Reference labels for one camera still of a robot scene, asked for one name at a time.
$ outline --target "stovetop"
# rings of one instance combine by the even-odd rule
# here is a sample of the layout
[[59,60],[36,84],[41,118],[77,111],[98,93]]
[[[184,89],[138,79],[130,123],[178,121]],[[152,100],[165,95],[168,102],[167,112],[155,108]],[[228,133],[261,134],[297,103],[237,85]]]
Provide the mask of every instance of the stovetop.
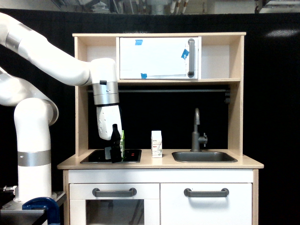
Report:
[[[139,163],[141,161],[141,149],[127,149],[124,151],[124,158],[117,163]],[[105,159],[104,150],[95,150],[80,163],[112,163],[110,159]]]

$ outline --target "white cabinet door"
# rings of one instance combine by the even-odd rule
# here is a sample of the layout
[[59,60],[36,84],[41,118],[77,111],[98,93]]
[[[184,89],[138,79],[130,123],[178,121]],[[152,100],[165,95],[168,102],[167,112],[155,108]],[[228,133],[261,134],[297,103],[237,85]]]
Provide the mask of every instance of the white cabinet door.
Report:
[[[120,79],[198,79],[199,42],[201,37],[121,37]],[[191,60],[194,75],[189,77]]]
[[70,184],[71,225],[159,225],[159,213],[159,184]]
[[[229,190],[227,197],[188,197]],[[251,183],[163,183],[161,184],[161,225],[251,225]]]

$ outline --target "blue clamp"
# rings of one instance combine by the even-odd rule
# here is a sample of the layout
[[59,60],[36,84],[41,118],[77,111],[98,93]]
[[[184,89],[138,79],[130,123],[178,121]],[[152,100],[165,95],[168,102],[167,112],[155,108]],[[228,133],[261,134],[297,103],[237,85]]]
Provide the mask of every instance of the blue clamp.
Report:
[[22,210],[47,210],[48,225],[60,225],[60,208],[56,201],[49,197],[39,197],[24,203]]

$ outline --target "oven door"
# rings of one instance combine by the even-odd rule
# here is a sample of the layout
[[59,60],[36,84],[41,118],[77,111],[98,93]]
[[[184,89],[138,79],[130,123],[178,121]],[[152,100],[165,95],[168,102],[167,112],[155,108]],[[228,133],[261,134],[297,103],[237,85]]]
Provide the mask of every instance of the oven door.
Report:
[[159,184],[70,184],[71,225],[159,225]]

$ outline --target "ceiling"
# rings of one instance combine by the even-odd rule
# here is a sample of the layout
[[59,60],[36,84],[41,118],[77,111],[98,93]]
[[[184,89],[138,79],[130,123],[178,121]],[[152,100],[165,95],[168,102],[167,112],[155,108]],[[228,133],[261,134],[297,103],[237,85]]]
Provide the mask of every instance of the ceiling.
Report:
[[286,0],[0,0],[0,8],[47,11],[201,15],[300,12],[300,1]]

